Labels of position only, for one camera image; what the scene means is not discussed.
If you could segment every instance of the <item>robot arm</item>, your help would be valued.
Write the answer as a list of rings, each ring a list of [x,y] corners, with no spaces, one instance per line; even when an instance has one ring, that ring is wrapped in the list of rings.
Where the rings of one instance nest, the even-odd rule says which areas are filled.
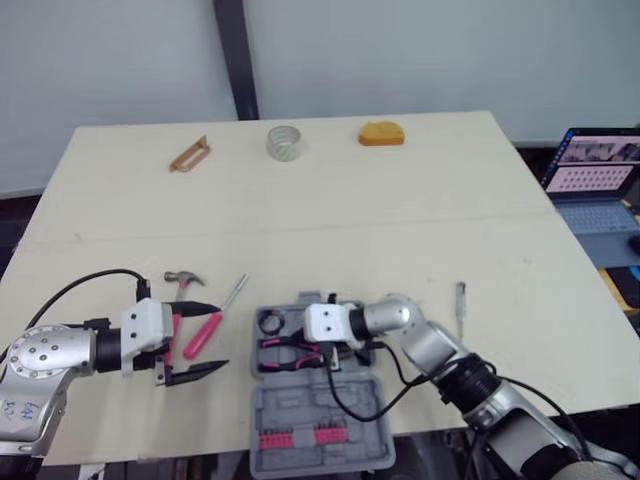
[[[173,336],[171,307],[146,298],[122,315],[122,330],[36,326],[8,350],[0,383],[0,454],[47,454],[64,415],[72,380],[122,369],[154,352]]]
[[[155,369],[163,385],[198,380],[226,361],[193,365],[172,373],[164,362],[173,337],[172,314],[196,316],[219,311],[198,302],[160,303],[144,298],[122,314],[121,328],[107,319],[84,325],[40,325],[26,330],[7,350],[0,381],[0,479],[35,478],[67,404],[67,389],[78,377],[121,370]]]
[[[315,304],[305,312],[308,341],[343,341],[361,348],[366,340],[382,334],[392,337],[416,368],[432,377],[443,401],[453,403],[465,422],[483,435],[485,452],[505,476],[555,479],[556,473],[567,474],[567,469],[597,468],[602,476],[594,478],[620,478],[605,467],[584,462],[590,455],[604,460],[608,468],[617,465],[616,473],[640,476],[640,470],[626,457],[597,445],[581,445],[510,382],[498,378],[478,355],[426,320],[419,306],[404,295],[391,294],[365,307]]]

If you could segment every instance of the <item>clear tape roll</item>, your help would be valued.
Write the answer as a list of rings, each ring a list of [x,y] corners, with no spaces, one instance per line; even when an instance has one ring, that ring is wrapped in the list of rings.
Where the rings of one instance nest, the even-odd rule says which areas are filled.
[[[267,134],[267,152],[280,162],[292,162],[302,152],[300,131],[287,125],[272,128]]]

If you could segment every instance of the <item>wooden bracket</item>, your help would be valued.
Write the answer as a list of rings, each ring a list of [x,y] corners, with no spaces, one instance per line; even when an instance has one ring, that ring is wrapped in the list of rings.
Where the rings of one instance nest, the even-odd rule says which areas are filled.
[[[199,164],[204,157],[209,155],[211,147],[207,143],[207,136],[203,135],[200,140],[187,148],[179,157],[177,157],[169,165],[169,171],[173,172],[178,170],[179,172],[188,172],[197,164]]]

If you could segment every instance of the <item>laptop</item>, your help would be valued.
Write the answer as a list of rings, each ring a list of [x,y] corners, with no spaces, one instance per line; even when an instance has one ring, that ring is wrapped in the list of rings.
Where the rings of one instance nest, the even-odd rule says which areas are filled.
[[[598,268],[640,265],[628,245],[640,225],[621,203],[639,172],[640,128],[572,128],[541,180]]]

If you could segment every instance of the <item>red screwdriver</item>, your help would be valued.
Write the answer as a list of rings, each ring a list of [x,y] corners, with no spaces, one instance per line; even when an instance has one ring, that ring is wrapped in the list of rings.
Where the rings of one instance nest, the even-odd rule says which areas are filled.
[[[187,360],[193,360],[200,354],[204,346],[207,344],[209,339],[213,336],[213,334],[217,330],[218,325],[220,325],[220,323],[224,319],[225,310],[227,310],[229,306],[231,306],[231,303],[236,298],[238,293],[240,293],[240,290],[242,290],[242,287],[244,287],[244,284],[247,283],[247,280],[249,280],[249,275],[245,273],[240,279],[240,281],[238,282],[238,284],[236,285],[236,287],[233,289],[229,297],[225,300],[225,302],[220,307],[220,311],[212,314],[209,317],[209,319],[204,323],[204,325],[200,327],[200,330],[198,330],[198,333],[194,335],[194,337],[191,339],[189,344],[182,351],[182,356],[184,358],[186,358]]]

